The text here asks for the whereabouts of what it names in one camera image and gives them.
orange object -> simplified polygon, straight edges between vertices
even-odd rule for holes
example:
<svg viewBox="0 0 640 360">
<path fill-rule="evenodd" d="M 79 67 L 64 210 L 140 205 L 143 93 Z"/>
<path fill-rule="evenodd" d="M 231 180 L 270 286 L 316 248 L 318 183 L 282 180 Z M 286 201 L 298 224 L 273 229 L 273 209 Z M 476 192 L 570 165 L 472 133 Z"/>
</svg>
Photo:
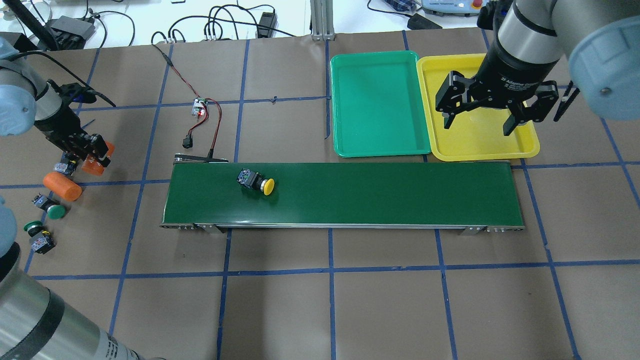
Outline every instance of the orange object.
<svg viewBox="0 0 640 360">
<path fill-rule="evenodd" d="M 107 144 L 108 148 L 107 158 L 110 158 L 113 154 L 113 151 L 115 150 L 115 146 L 110 142 L 105 143 Z M 101 176 L 104 173 L 104 167 L 98 161 L 96 161 L 95 157 L 93 157 L 92 155 L 87 156 L 82 165 L 82 170 L 94 176 Z"/>
<path fill-rule="evenodd" d="M 42 183 L 57 196 L 67 201 L 76 201 L 82 194 L 82 188 L 59 172 L 50 172 Z"/>
</svg>

power adapter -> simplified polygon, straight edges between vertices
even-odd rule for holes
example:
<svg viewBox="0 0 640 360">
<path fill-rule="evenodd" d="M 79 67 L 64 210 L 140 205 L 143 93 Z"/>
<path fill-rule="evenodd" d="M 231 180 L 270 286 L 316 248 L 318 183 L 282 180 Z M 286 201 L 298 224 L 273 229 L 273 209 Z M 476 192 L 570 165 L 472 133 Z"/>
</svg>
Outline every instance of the power adapter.
<svg viewBox="0 0 640 360">
<path fill-rule="evenodd" d="M 268 28 L 258 27 L 257 38 L 270 38 L 273 37 L 273 29 L 276 27 L 276 13 L 262 13 L 260 17 L 260 25 L 267 26 Z"/>
<path fill-rule="evenodd" d="M 435 22 L 425 18 L 419 13 L 413 14 L 413 16 L 406 23 L 406 27 L 411 30 L 422 30 L 422 29 L 442 29 L 442 27 Z"/>
</svg>

black connector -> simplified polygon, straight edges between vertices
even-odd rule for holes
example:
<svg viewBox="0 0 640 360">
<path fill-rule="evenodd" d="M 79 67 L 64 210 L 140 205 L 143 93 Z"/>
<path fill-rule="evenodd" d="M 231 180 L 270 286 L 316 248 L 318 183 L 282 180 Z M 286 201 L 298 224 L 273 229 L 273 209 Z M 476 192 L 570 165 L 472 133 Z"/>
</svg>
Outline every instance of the black connector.
<svg viewBox="0 0 640 360">
<path fill-rule="evenodd" d="M 262 13 L 260 25 L 266 28 L 258 28 L 257 38 L 270 38 L 273 36 L 273 29 L 276 27 L 276 13 Z"/>
<path fill-rule="evenodd" d="M 410 28 L 411 30 L 442 29 L 440 25 L 418 13 L 413 14 L 413 16 L 406 23 L 406 27 Z"/>
<path fill-rule="evenodd" d="M 188 134 L 187 137 L 182 139 L 182 147 L 185 149 L 190 149 L 193 147 L 193 136 L 191 136 L 191 134 Z"/>
</svg>

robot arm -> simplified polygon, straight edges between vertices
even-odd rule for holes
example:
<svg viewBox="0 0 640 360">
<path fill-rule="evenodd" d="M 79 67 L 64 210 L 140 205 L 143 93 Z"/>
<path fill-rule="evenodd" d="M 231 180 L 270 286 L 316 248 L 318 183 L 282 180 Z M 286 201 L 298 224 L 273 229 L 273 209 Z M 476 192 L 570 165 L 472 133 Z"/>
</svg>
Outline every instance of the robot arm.
<svg viewBox="0 0 640 360">
<path fill-rule="evenodd" d="M 493 1 L 478 18 L 496 31 L 478 73 L 452 71 L 436 95 L 449 129 L 457 113 L 508 108 L 503 126 L 541 122 L 558 99 L 555 81 L 543 81 L 563 53 L 589 107 L 607 119 L 640 119 L 640 0 Z M 530 107 L 522 103 L 536 96 Z"/>
<path fill-rule="evenodd" d="M 97 93 L 74 83 L 44 81 L 24 58 L 0 38 L 0 136 L 20 135 L 36 126 L 68 160 L 94 161 L 107 167 L 108 147 L 101 135 L 82 130 L 69 108 L 72 102 L 95 102 Z"/>
</svg>

black tube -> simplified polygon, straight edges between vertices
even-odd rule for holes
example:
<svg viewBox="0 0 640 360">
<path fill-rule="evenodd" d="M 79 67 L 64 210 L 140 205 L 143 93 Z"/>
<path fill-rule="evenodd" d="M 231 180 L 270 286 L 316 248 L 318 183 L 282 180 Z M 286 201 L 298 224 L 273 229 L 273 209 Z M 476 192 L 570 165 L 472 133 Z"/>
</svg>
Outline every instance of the black tube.
<svg viewBox="0 0 640 360">
<path fill-rule="evenodd" d="M 37 38 L 44 42 L 48 50 L 59 50 L 58 43 L 53 35 L 51 35 L 49 30 L 44 26 L 40 25 L 38 19 L 27 10 L 20 0 L 3 0 L 3 2 L 9 6 L 15 16 L 20 19 Z"/>
</svg>

